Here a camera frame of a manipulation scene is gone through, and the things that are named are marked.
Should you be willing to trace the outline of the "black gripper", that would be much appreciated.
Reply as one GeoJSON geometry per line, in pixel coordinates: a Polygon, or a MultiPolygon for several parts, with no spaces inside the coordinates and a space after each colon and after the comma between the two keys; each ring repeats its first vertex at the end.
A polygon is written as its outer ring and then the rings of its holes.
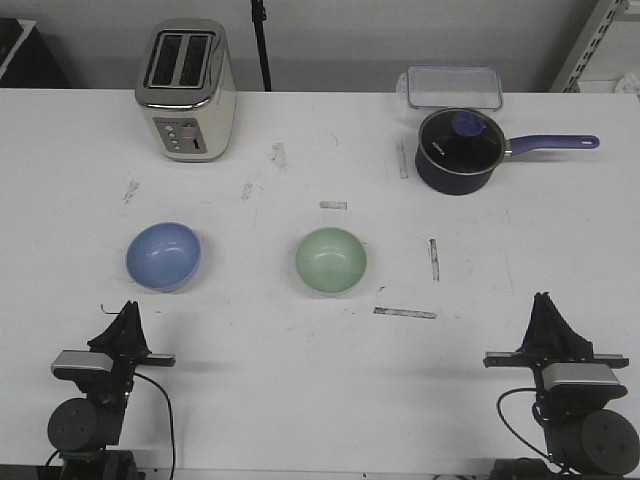
{"type": "Polygon", "coordinates": [[[134,374],[139,366],[170,368],[176,364],[173,354],[155,354],[149,350],[137,301],[127,301],[106,330],[87,345],[90,352],[105,354],[113,361],[107,373],[90,376],[89,400],[126,400],[133,390],[134,374]]]}
{"type": "Polygon", "coordinates": [[[628,389],[620,386],[560,386],[547,391],[542,383],[542,370],[554,363],[597,363],[615,369],[626,368],[629,359],[621,354],[599,354],[593,343],[577,334],[565,321],[547,292],[534,295],[530,321],[522,347],[516,351],[490,351],[483,364],[487,368],[527,368],[532,372],[537,393],[554,400],[615,400],[627,395],[628,389]],[[546,325],[554,349],[546,347],[546,325]]]}

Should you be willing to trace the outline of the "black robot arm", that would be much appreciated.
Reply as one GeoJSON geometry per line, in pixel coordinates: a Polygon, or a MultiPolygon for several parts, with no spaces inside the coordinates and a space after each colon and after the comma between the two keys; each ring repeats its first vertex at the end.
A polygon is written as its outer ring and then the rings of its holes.
{"type": "Polygon", "coordinates": [[[63,350],[51,365],[54,377],[73,382],[82,397],[61,403],[51,414],[47,435],[62,460],[61,479],[144,479],[130,450],[119,444],[134,379],[166,390],[137,372],[139,367],[172,367],[173,355],[149,349],[136,301],[124,304],[87,350],[63,350]]]}
{"type": "Polygon", "coordinates": [[[627,479],[639,465],[639,435],[624,416],[607,409],[628,390],[615,370],[621,354],[597,354],[577,334],[549,294],[534,297],[521,346],[489,352],[487,368],[527,368],[533,375],[532,416],[544,433],[533,458],[497,459],[492,479],[627,479]]]}

